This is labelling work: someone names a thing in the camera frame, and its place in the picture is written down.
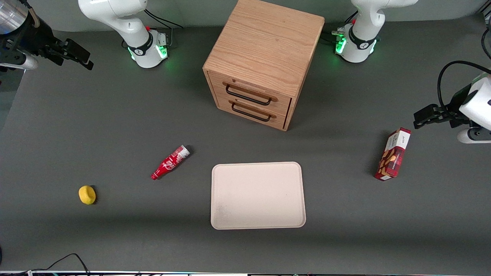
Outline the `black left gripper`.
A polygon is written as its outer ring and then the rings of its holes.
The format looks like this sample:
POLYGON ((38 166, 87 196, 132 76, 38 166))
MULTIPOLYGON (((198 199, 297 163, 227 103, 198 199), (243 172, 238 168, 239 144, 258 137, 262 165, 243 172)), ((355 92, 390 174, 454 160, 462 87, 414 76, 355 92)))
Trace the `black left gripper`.
POLYGON ((446 105, 443 104, 442 96, 440 96, 441 107, 439 107, 437 104, 430 104, 422 108, 418 112, 415 112, 413 114, 414 129, 420 129, 425 125, 435 122, 438 123, 439 120, 441 123, 449 121, 451 128, 456 128, 461 125, 469 125, 470 128, 478 127, 478 124, 476 124, 461 111, 459 111, 460 106, 463 105, 466 101, 466 98, 471 90, 471 86, 472 84, 468 84, 467 86, 456 92, 452 96, 451 101, 446 105))

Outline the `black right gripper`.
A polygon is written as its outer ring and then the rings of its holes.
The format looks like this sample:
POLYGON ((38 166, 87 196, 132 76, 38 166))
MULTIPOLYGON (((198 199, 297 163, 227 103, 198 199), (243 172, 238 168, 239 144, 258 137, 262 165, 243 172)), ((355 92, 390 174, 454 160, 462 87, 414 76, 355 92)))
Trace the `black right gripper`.
POLYGON ((74 61, 92 70, 91 53, 72 39, 56 38, 44 21, 25 21, 15 30, 15 65, 37 66, 33 56, 40 56, 61 66, 65 60, 74 61))

